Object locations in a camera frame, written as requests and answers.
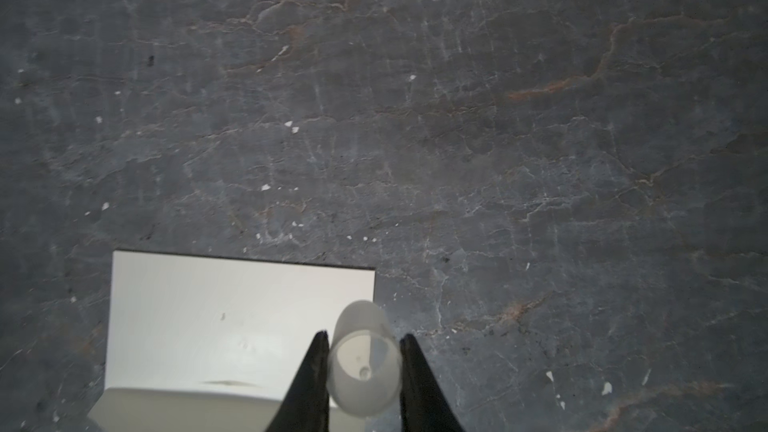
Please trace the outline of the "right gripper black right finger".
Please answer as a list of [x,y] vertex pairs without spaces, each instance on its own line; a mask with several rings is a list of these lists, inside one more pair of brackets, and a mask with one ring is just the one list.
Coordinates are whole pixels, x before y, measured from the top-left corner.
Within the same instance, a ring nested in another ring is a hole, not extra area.
[[400,340],[400,351],[402,431],[464,432],[413,334],[406,334]]

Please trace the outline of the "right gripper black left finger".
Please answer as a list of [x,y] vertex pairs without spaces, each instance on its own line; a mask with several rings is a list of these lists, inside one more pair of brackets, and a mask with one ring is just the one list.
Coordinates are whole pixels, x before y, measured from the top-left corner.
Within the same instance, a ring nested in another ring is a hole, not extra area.
[[329,431],[329,352],[328,333],[317,332],[266,432]]

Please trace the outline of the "white glue stick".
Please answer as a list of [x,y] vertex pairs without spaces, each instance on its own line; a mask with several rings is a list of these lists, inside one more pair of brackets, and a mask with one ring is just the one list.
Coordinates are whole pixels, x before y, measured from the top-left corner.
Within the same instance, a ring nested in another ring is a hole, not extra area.
[[340,314],[328,359],[327,388],[345,413],[383,412],[401,389],[402,355],[385,311],[359,300]]

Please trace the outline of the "cream paper envelope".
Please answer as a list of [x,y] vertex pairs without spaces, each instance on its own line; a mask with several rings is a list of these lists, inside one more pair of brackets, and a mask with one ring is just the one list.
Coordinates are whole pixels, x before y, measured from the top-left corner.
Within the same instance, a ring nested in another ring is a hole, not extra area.
[[319,331],[369,300],[369,269],[117,251],[105,431],[263,431]]

